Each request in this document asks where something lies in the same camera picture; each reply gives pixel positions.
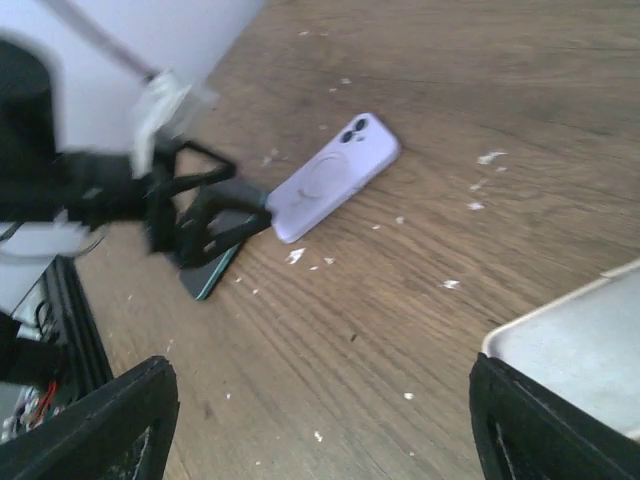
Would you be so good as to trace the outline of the teal phone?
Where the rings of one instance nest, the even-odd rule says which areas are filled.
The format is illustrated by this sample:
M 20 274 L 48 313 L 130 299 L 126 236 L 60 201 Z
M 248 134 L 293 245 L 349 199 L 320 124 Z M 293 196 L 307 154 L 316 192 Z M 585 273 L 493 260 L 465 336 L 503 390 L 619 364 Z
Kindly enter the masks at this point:
M 266 206 L 266 193 L 241 177 L 235 177 L 211 186 L 200 187 L 197 190 L 198 192 L 221 192 L 241 199 L 260 202 Z M 225 213 L 220 217 L 220 226 L 223 228 L 233 227 L 247 219 L 246 215 Z M 200 268 L 178 268 L 174 264 L 179 269 L 180 281 L 188 293 L 196 300 L 207 298 L 247 240 L 233 246 L 224 254 Z

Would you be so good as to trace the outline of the beige phone case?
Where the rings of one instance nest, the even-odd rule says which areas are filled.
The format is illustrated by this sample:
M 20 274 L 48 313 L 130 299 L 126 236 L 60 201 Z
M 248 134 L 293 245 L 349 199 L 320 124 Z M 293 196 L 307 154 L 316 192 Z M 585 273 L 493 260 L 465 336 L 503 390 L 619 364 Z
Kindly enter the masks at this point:
M 637 440 L 638 261 L 495 329 L 482 351 Z

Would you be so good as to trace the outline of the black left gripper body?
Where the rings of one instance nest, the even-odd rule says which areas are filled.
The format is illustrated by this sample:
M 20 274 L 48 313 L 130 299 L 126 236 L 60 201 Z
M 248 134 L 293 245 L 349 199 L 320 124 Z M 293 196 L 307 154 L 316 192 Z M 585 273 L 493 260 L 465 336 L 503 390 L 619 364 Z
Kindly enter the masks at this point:
M 157 149 L 151 171 L 140 178 L 132 173 L 125 154 L 71 151 L 58 156 L 66 184 L 55 198 L 71 222 L 95 230 L 113 222 L 143 224 L 150 250 L 173 249 L 173 200 L 168 186 L 173 181 L 173 153 Z

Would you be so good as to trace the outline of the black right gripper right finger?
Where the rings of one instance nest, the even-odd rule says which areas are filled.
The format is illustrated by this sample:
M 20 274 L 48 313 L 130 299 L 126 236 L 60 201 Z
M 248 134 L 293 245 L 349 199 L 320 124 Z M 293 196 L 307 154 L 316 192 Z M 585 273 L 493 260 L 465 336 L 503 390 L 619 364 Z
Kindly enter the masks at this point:
M 480 353 L 469 375 L 486 479 L 637 479 L 639 444 L 507 363 Z

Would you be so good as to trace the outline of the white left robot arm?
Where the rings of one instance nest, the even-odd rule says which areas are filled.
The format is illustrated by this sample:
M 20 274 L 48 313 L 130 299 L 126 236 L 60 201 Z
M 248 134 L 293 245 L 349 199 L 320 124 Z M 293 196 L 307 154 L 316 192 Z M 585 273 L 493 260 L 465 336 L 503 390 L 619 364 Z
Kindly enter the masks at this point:
M 262 205 L 215 193 L 236 165 L 180 138 L 152 140 L 151 169 L 137 177 L 129 154 L 59 152 L 53 133 L 53 84 L 27 49 L 1 43 L 1 219 L 22 225 L 69 220 L 95 230 L 141 222 L 153 253 L 181 269 L 199 268 L 266 229 Z

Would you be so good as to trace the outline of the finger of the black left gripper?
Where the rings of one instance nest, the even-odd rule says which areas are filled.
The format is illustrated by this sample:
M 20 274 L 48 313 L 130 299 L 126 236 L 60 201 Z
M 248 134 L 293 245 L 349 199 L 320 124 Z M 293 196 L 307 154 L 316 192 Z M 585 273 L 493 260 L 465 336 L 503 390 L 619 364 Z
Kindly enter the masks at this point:
M 233 227 L 221 227 L 225 213 L 248 217 Z M 271 225 L 272 213 L 260 202 L 221 192 L 198 192 L 179 219 L 171 258 L 178 268 L 200 268 L 233 246 Z
M 231 179 L 236 171 L 237 165 L 232 159 L 198 141 L 165 142 L 154 150 L 149 196 L 171 198 Z

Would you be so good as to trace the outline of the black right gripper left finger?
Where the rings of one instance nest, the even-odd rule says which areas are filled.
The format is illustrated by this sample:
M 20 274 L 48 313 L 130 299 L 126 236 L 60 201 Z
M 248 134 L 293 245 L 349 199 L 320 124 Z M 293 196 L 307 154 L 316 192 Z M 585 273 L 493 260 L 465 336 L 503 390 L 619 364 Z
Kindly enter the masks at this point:
M 161 479 L 179 412 L 175 371 L 141 362 L 1 446 L 3 479 Z

